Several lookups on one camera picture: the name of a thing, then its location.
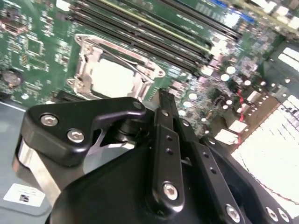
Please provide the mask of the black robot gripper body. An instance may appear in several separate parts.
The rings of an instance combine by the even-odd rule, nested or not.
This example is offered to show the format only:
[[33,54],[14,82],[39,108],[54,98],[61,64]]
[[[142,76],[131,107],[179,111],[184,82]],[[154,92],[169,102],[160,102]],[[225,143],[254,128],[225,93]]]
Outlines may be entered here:
[[199,175],[178,147],[127,152],[68,185],[51,224],[210,224]]

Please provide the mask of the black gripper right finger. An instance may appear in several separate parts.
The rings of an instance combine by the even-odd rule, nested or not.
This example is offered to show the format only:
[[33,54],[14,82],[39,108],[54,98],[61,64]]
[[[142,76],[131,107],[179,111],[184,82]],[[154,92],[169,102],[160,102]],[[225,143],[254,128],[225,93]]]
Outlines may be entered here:
[[198,139],[191,124],[178,116],[168,94],[182,153],[200,177],[213,224],[292,224],[293,219],[269,192],[213,138]]

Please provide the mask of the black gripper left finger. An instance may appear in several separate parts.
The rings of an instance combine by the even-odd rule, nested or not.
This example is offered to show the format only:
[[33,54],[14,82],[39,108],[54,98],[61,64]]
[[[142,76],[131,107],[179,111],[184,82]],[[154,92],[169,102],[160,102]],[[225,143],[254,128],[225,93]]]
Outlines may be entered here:
[[152,102],[154,111],[133,97],[33,106],[23,117],[17,159],[54,204],[63,189],[80,177],[96,130],[106,134],[120,125],[117,137],[133,140],[138,127],[149,126],[154,131],[149,200],[160,210],[179,212],[185,198],[178,134],[173,130],[178,110],[174,96],[165,90],[159,90]]

